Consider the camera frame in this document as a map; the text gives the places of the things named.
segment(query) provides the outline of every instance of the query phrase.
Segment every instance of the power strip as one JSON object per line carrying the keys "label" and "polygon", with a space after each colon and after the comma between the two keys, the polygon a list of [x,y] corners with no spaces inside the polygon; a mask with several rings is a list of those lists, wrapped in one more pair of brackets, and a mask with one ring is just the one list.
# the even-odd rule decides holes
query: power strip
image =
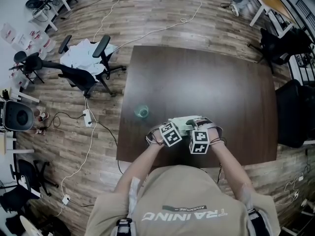
{"label": "power strip", "polygon": [[90,110],[89,109],[84,110],[83,114],[85,114],[84,116],[85,125],[89,128],[92,127],[92,118]]}

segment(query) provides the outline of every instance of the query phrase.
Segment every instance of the white cable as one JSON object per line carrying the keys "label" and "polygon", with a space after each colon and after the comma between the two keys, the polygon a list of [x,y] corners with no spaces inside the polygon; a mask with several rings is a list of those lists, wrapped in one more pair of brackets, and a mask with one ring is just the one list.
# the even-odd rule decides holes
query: white cable
{"label": "white cable", "polygon": [[96,123],[96,125],[95,125],[95,126],[94,126],[94,128],[93,128],[93,131],[92,131],[92,134],[91,134],[91,143],[90,143],[90,147],[89,147],[89,150],[88,150],[87,156],[85,157],[85,160],[84,160],[83,164],[81,164],[80,168],[79,168],[76,172],[74,172],[74,173],[73,173],[72,175],[70,175],[70,176],[65,177],[65,178],[61,181],[61,190],[62,190],[62,192],[63,192],[63,181],[64,181],[66,178],[70,178],[70,177],[72,177],[74,174],[77,174],[77,173],[81,170],[81,168],[82,168],[82,166],[85,164],[85,162],[87,161],[88,156],[89,156],[89,153],[90,153],[90,150],[91,150],[91,147],[92,147],[92,143],[93,143],[93,134],[94,134],[94,130],[95,130],[96,126],[97,126],[97,123]]}
{"label": "white cable", "polygon": [[54,217],[58,217],[61,214],[61,212],[63,211],[63,206],[64,206],[64,204],[61,206],[61,211],[59,212],[59,214],[55,215]]}
{"label": "white cable", "polygon": [[[151,32],[145,34],[144,36],[142,36],[142,37],[140,37],[140,38],[137,38],[137,39],[131,40],[131,41],[125,43],[125,44],[122,44],[121,46],[117,47],[113,52],[117,51],[118,49],[120,49],[120,48],[123,47],[124,45],[129,44],[129,43],[134,42],[134,41],[137,41],[137,40],[140,40],[140,39],[142,39],[142,38],[148,36],[148,35],[151,34],[151,33],[159,32],[159,31],[163,31],[163,30],[167,30],[167,29],[170,29],[170,28],[175,27],[175,26],[177,26],[177,25],[183,25],[183,24],[189,23],[190,21],[192,21],[192,20],[195,18],[196,14],[198,13],[199,9],[200,9],[201,6],[202,6],[202,1],[199,0],[199,2],[200,2],[200,6],[198,7],[198,9],[196,10],[195,14],[193,15],[193,17],[192,17],[191,19],[188,20],[188,19],[186,19],[186,18],[181,18],[181,23],[177,23],[177,24],[174,24],[174,25],[172,25],[172,26],[165,27],[165,28],[162,28],[162,29],[152,30]],[[114,5],[112,6],[111,11],[110,11],[110,13],[109,13],[107,16],[109,16],[109,15],[112,13]],[[94,35],[93,42],[95,41],[95,36],[96,36],[97,33],[100,31],[100,29],[103,27],[103,20],[102,20],[102,22],[101,22],[101,24],[102,24],[101,27],[98,29],[98,31],[97,31],[97,32],[95,33],[95,35]]]}
{"label": "white cable", "polygon": [[290,204],[290,203],[292,203],[293,201],[297,200],[298,197],[295,198],[295,197],[293,197],[293,196],[290,196],[290,190],[286,190],[286,187],[287,187],[288,184],[290,184],[290,185],[293,184],[292,190],[294,190],[294,191],[299,191],[299,189],[294,189],[294,186],[295,186],[296,181],[298,180],[297,177],[298,177],[300,174],[302,174],[302,177],[304,177],[303,172],[300,172],[299,174],[297,174],[297,175],[295,176],[293,182],[288,182],[288,183],[286,183],[286,185],[285,185],[285,187],[284,187],[284,192],[288,192],[288,198],[292,198],[292,201],[291,201],[291,202],[288,202],[288,203],[285,203],[285,204],[278,204],[278,205],[276,205],[276,206],[284,206],[284,205]]}

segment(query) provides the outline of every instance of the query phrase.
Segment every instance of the white cloth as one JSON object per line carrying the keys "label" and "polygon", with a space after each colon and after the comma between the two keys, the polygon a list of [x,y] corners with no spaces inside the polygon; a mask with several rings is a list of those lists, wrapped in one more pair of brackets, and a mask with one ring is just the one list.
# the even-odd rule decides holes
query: white cloth
{"label": "white cloth", "polygon": [[[95,75],[100,74],[105,68],[103,64],[100,64],[101,57],[92,57],[98,44],[99,42],[92,44],[88,39],[84,39],[79,44],[70,46],[69,50],[60,58],[60,64],[86,70],[95,78]],[[116,48],[117,46],[108,44],[105,49],[106,56],[113,53]]]}

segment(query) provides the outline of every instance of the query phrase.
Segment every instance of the clear cup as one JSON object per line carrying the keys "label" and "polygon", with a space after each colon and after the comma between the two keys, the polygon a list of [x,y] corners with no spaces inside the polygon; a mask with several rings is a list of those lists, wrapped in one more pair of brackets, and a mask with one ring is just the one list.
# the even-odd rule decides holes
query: clear cup
{"label": "clear cup", "polygon": [[146,118],[149,115],[149,108],[147,105],[138,105],[135,108],[134,113],[140,118]]}

